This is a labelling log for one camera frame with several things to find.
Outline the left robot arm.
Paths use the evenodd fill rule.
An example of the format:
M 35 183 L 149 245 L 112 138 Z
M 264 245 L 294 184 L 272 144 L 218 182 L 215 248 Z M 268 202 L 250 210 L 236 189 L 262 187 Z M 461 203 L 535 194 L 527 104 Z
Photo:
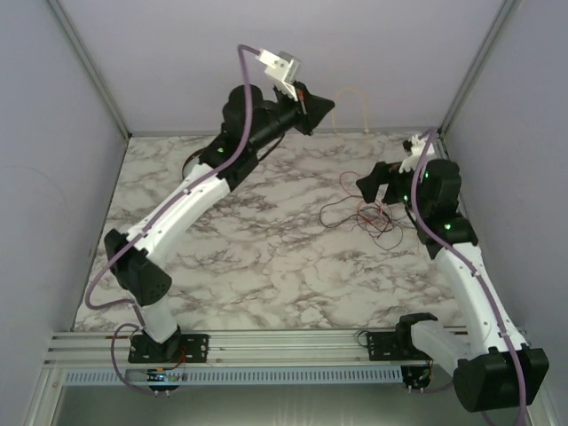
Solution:
M 181 235 L 244 181 L 261 162 L 261 149 L 276 147 L 289 130 L 310 136 L 335 107 L 303 83 L 292 87 L 294 97 L 277 91 L 275 100 L 264 99 L 255 85 L 234 88 L 219 134 L 185 164 L 182 184 L 127 232 L 113 229 L 105 236 L 110 271 L 133 297 L 143 324 L 131 361 L 171 362 L 185 345 L 167 301 L 172 278 L 163 269 Z

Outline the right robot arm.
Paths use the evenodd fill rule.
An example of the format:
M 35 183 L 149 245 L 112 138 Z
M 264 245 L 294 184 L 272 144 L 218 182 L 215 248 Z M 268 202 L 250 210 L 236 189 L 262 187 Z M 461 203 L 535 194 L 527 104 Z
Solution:
M 408 314 L 391 339 L 397 353 L 421 353 L 439 364 L 471 413 L 531 405 L 548 372 L 548 357 L 517 330 L 493 287 L 478 238 L 458 210 L 459 166 L 432 160 L 416 177 L 399 163 L 378 162 L 356 185 L 365 201 L 374 201 L 385 186 L 383 203 L 404 205 L 420 243 L 452 287 L 469 336 L 456 337 L 433 314 Z

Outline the round brown rimmed plate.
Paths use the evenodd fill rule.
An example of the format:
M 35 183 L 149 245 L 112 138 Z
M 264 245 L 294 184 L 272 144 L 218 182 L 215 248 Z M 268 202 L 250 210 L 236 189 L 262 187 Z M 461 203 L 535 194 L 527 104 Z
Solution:
M 192 183 L 194 180 L 205 175 L 210 167 L 201 163 L 201 154 L 204 149 L 199 149 L 190 154 L 182 166 L 182 178 L 187 183 Z

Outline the right aluminium corner post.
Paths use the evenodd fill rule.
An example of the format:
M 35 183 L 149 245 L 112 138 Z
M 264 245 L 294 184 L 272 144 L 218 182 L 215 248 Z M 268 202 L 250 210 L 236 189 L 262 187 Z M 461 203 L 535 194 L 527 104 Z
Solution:
M 522 2 L 520 0 L 505 0 L 501 2 L 501 6 L 497 11 L 491 26 L 487 30 L 483 42 L 480 44 L 479 49 L 477 50 L 477 53 L 475 54 L 474 59 L 472 60 L 442 123 L 438 127 L 438 132 L 440 134 L 444 135 L 451 129 L 458 114 L 462 110 L 463 104 L 469 96 L 469 93 L 474 88 L 477 79 L 481 75 L 486 62 L 491 57 L 494 46 L 498 43 L 505 27 L 508 25 L 514 12 L 521 3 Z

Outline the aluminium corner post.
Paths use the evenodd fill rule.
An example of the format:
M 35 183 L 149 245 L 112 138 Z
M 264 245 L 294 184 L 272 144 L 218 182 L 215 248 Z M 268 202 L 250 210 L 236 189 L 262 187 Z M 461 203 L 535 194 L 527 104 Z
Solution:
M 107 112 L 111 115 L 115 126 L 121 133 L 122 137 L 126 141 L 129 141 L 131 138 L 131 132 L 128 129 L 128 125 L 126 124 L 123 114 L 120 111 L 109 86 L 100 73 L 94 58 L 91 56 L 75 25 L 68 16 L 68 13 L 65 11 L 65 8 L 58 0 L 47 0 L 46 4 L 49 6 L 54 18 L 65 33 L 65 37 L 72 46 L 75 56 L 81 63 Z
M 486 62 L 491 57 L 494 46 L 498 43 L 505 27 L 508 25 L 514 12 L 521 3 L 522 2 L 520 0 L 505 0 L 501 2 L 501 6 L 497 11 L 491 26 L 487 30 L 483 42 L 480 44 L 479 49 L 477 50 L 477 53 L 475 54 L 474 59 L 472 60 L 442 123 L 438 127 L 438 132 L 440 134 L 444 135 L 451 129 L 458 114 L 462 110 L 463 104 L 469 96 L 469 93 L 474 88 L 477 79 L 481 75 Z

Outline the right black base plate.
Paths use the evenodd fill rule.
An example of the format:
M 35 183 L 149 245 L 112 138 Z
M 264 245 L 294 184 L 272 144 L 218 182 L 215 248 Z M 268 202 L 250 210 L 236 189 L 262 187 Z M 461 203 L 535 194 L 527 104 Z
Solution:
M 430 361 L 431 357 L 413 346 L 409 337 L 396 331 L 359 331 L 356 343 L 367 350 L 370 361 Z

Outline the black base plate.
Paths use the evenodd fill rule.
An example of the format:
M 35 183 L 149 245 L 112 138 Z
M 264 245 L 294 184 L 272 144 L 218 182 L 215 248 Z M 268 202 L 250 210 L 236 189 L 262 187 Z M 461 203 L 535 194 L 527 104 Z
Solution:
M 205 363 L 208 353 L 207 334 L 176 333 L 165 343 L 157 343 L 142 333 L 130 339 L 128 361 L 131 364 Z
M 356 343 L 367 350 L 370 361 L 430 361 L 431 357 L 413 346 L 409 337 L 396 331 L 359 331 Z

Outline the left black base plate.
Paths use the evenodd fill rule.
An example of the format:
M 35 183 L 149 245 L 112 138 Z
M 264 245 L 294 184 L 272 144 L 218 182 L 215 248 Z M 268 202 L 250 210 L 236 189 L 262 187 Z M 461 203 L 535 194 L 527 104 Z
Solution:
M 128 361 L 131 364 L 205 363 L 208 353 L 207 334 L 176 333 L 165 343 L 157 343 L 142 333 L 130 339 Z

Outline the left aluminium corner post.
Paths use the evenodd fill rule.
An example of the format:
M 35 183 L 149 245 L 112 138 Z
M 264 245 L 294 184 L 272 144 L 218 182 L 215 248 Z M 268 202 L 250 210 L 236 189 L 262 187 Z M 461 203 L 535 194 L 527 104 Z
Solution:
M 131 138 L 131 132 L 128 129 L 128 125 L 126 124 L 123 114 L 120 111 L 109 86 L 100 73 L 94 58 L 91 56 L 75 25 L 68 16 L 68 13 L 65 11 L 65 8 L 58 0 L 47 0 L 46 4 L 49 6 L 54 18 L 65 33 L 65 37 L 72 46 L 75 56 L 81 63 L 107 112 L 111 115 L 115 126 L 121 133 L 122 137 L 126 141 L 129 141 Z

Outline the aluminium front rail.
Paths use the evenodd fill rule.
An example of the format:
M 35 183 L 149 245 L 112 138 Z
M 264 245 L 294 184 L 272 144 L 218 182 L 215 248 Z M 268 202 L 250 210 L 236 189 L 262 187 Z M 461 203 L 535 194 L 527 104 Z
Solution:
M 370 361 L 354 329 L 190 331 L 209 335 L 205 363 L 131 364 L 130 339 L 138 332 L 61 332 L 53 335 L 45 367 L 291 367 L 420 366 L 429 361 Z

